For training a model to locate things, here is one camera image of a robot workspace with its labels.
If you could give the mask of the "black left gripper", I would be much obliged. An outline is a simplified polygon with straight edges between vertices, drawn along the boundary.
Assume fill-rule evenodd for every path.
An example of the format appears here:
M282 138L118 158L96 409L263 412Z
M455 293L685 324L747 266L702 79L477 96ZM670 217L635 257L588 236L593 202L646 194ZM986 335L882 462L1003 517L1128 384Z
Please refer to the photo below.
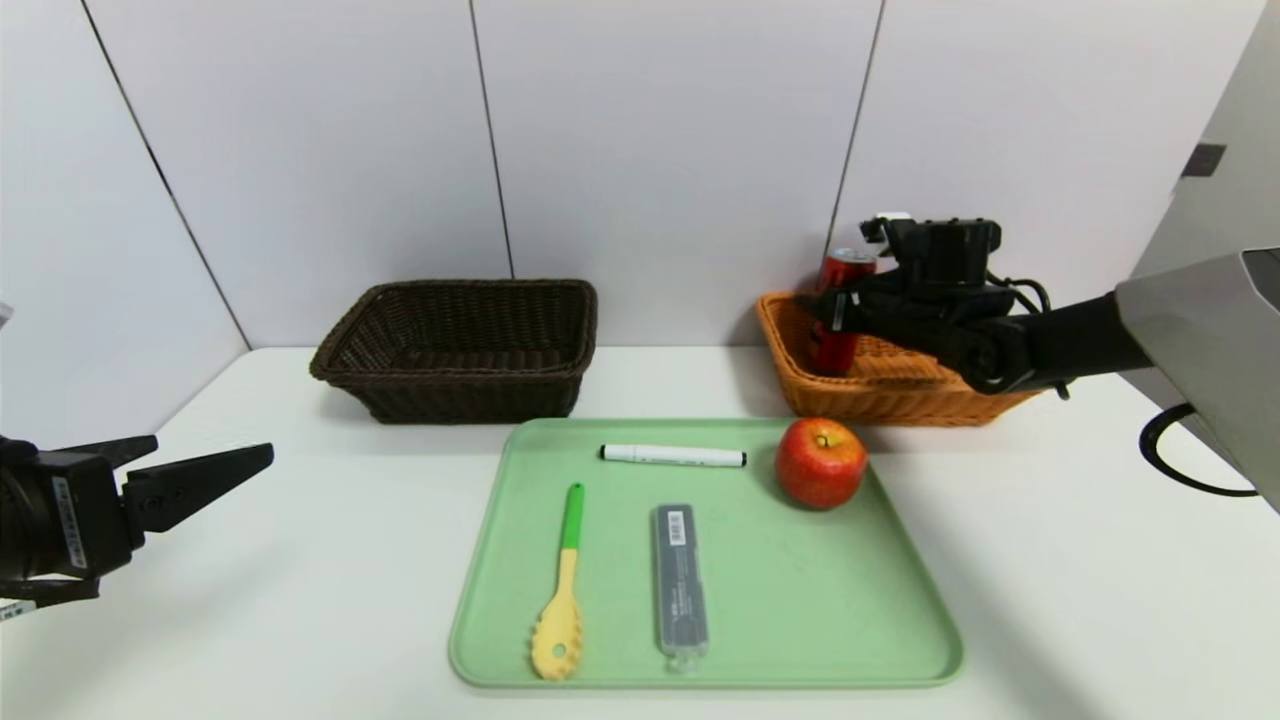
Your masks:
M271 443L129 471L115 462L157 450L155 436L3 455L3 584L77 580L124 568L146 536L165 533L266 470Z

